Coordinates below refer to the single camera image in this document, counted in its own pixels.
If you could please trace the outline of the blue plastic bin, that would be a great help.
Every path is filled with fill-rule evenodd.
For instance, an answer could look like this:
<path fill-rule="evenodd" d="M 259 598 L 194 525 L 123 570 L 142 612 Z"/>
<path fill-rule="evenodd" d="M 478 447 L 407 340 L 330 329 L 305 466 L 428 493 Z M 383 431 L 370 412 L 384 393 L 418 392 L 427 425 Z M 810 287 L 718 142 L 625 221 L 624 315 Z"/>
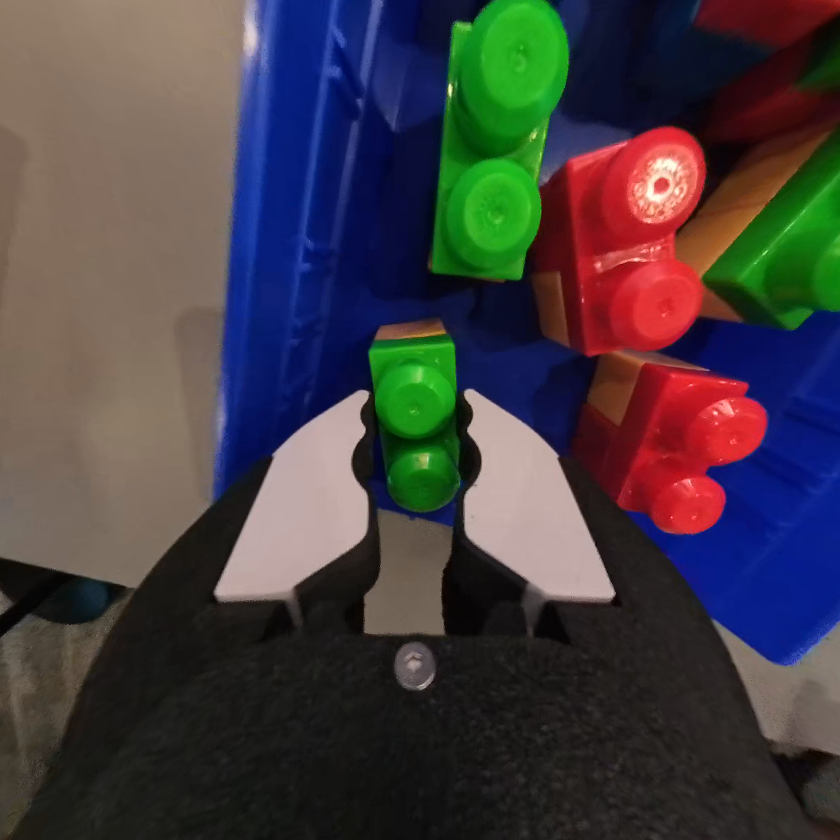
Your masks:
<path fill-rule="evenodd" d="M 525 280 L 427 271 L 448 52 L 486 2 L 248 2 L 214 497 L 371 384 L 382 324 L 440 318 L 458 385 L 560 454 L 593 361 L 545 339 Z M 770 425 L 712 473 L 694 537 L 639 525 L 710 616 L 798 662 L 838 623 L 838 314 L 794 331 L 700 320 L 668 354 L 749 384 Z"/>

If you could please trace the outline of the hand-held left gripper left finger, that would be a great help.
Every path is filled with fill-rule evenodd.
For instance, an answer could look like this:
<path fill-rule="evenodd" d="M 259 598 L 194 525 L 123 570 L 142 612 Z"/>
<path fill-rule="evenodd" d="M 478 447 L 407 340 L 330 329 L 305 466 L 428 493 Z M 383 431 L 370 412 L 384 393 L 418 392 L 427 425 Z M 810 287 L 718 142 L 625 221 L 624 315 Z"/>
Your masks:
<path fill-rule="evenodd" d="M 380 568 L 372 396 L 353 392 L 278 447 L 217 602 L 355 602 L 372 588 Z"/>

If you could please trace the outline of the pile of colourful blocks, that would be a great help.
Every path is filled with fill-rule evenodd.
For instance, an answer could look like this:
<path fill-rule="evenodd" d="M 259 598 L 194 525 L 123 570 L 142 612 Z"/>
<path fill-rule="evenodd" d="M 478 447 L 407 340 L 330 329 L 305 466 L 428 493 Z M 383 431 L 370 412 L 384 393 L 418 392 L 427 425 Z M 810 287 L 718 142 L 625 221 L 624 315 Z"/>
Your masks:
<path fill-rule="evenodd" d="M 709 530 L 711 469 L 761 445 L 743 381 L 661 350 L 699 319 L 787 332 L 838 313 L 838 2 L 596 2 L 590 58 L 551 2 L 489 2 L 449 41 L 428 268 L 494 282 L 528 272 L 542 335 L 595 372 L 576 457 L 660 531 Z M 677 92 L 712 96 L 700 137 L 751 143 L 702 202 L 707 159 L 673 125 L 571 157 L 545 181 L 571 79 L 581 115 L 641 127 Z"/>

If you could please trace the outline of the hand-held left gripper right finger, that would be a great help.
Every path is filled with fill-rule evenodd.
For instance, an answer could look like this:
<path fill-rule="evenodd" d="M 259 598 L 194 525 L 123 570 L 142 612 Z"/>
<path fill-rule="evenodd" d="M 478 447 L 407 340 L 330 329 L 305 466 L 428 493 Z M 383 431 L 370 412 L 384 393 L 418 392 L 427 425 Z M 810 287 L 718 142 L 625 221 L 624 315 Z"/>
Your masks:
<path fill-rule="evenodd" d="M 509 603 L 533 631 L 549 605 L 612 605 L 616 590 L 553 447 L 474 388 L 460 395 L 458 439 L 449 621 L 458 603 L 479 628 Z"/>

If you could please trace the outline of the green two-stud block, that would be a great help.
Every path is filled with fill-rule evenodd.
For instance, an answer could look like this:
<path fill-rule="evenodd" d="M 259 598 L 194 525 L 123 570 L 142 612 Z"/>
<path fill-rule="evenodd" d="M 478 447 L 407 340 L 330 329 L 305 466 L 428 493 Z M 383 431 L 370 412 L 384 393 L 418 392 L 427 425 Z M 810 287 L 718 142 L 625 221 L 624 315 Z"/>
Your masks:
<path fill-rule="evenodd" d="M 461 483 L 454 341 L 373 341 L 369 364 L 389 496 L 414 513 L 444 508 Z"/>

